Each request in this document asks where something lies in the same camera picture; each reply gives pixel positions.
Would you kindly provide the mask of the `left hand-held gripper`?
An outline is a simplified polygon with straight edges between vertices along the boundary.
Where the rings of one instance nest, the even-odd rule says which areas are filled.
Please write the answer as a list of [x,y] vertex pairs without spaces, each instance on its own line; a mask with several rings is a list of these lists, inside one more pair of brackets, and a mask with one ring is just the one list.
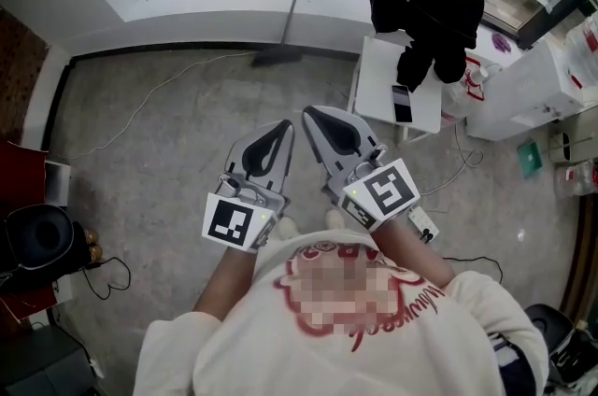
[[201,235],[241,251],[265,246],[290,200],[282,193],[289,174],[295,131],[272,121],[232,146],[216,192],[206,198]]

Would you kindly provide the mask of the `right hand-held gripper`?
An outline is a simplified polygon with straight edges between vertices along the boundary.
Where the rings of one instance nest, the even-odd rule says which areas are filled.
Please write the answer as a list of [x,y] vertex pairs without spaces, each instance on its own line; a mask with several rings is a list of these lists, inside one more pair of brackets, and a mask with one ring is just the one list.
[[330,175],[322,190],[368,232],[419,200],[403,160],[383,162],[388,148],[377,146],[364,119],[337,107],[311,106],[303,110],[302,124],[317,162]]

